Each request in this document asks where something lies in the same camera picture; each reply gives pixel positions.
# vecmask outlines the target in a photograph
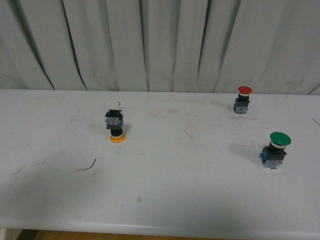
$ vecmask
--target scratch mark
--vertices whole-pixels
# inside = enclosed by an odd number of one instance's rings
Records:
[[[316,122],[316,124],[318,124],[319,126],[320,126],[320,124],[314,119],[314,118],[312,118],[313,119],[313,121],[315,121]]]
[[[44,164],[47,161],[48,158],[46,158],[43,162],[38,162],[38,164]]]
[[[25,167],[27,166],[27,164],[25,164],[23,167],[21,167],[18,171],[15,171],[14,173],[11,174],[11,176],[17,175],[18,173],[20,173],[23,169],[25,169]]]
[[[184,132],[185,132],[185,134],[187,134],[187,136],[192,140],[193,139],[193,137],[194,137],[194,135],[193,134],[189,134],[188,132],[187,132],[187,130],[183,130]]]

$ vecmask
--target black wire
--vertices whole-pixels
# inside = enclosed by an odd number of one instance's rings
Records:
[[[93,161],[93,164],[91,165],[91,167],[88,167],[88,168],[85,168],[85,169],[77,169],[77,171],[88,170],[88,169],[92,168],[95,165],[96,160],[97,159],[95,158],[94,161]]]

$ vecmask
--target white table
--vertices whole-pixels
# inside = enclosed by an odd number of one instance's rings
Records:
[[[243,115],[237,96],[0,90],[0,227],[320,239],[320,96],[251,94]],[[292,144],[264,168],[277,131]]]

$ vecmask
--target curtain fold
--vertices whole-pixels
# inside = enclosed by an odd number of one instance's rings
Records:
[[[25,85],[22,83],[18,84],[23,88],[26,86],[28,89],[53,89],[28,44],[26,35],[17,19],[17,13],[10,6],[9,2],[4,0],[0,1],[0,22],[0,36],[4,45],[2,49],[5,49],[4,51],[8,53],[14,64],[14,67],[11,67],[11,69],[17,71],[14,76],[1,75],[1,82],[6,82],[6,86],[10,87],[10,85],[14,85],[22,79]]]
[[[77,71],[64,6],[57,0],[20,2],[41,63],[56,90],[85,90]]]
[[[138,0],[106,0],[116,79],[120,91],[148,91]]]
[[[180,2],[174,92],[197,92],[198,67],[207,12],[207,0]]]
[[[320,94],[317,0],[0,0],[0,88]]]
[[[180,0],[142,0],[143,40],[151,92],[172,92]]]
[[[215,88],[308,94],[320,82],[320,2],[241,1]]]
[[[212,1],[198,71],[198,91],[212,93],[224,62],[240,0]]]
[[[63,2],[86,88],[93,91],[118,91],[106,2]]]

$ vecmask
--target green push button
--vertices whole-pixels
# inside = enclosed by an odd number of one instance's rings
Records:
[[[275,132],[271,133],[270,138],[271,138],[272,142],[274,142],[275,144],[277,144],[279,146],[287,146],[287,145],[291,144],[291,138],[287,134],[284,134],[279,131],[275,131]]]

